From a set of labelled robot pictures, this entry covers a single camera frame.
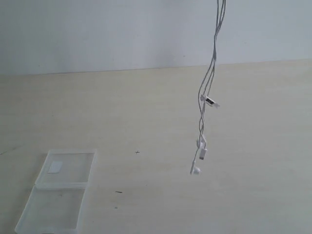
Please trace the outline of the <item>white wired earphones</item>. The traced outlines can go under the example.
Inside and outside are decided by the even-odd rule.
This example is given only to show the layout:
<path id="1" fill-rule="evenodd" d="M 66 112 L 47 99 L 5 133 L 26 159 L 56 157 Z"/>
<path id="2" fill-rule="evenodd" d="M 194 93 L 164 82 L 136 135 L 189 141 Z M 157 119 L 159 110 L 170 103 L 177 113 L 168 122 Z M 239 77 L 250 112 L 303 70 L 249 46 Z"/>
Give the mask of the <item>white wired earphones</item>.
<path id="1" fill-rule="evenodd" d="M 219 104 L 215 102 L 213 99 L 209 97 L 210 90 L 212 87 L 212 83 L 215 78 L 215 67 L 217 60 L 217 38 L 222 27 L 224 17 L 226 14 L 227 1 L 226 0 L 218 0 L 216 2 L 216 18 L 215 18 L 215 28 L 214 28 L 214 36 L 213 36 L 213 50 L 212 57 L 208 69 L 203 77 L 203 80 L 199 86 L 197 93 L 197 104 L 199 107 L 200 118 L 198 122 L 198 138 L 196 140 L 196 151 L 194 155 L 194 159 L 191 164 L 190 174 L 198 175 L 201 173 L 199 167 L 196 166 L 196 161 L 204 160 L 207 154 L 207 146 L 208 142 L 205 137 L 205 112 L 206 107 L 215 107 L 218 108 Z"/>

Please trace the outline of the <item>clear plastic storage box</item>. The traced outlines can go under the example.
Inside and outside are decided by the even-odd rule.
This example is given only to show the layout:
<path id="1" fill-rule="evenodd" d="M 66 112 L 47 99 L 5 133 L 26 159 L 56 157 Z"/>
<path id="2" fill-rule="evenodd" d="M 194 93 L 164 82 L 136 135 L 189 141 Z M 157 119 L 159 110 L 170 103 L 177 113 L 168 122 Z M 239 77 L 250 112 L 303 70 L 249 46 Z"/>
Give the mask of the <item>clear plastic storage box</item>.
<path id="1" fill-rule="evenodd" d="M 15 233 L 79 234 L 96 159 L 95 149 L 49 150 Z"/>

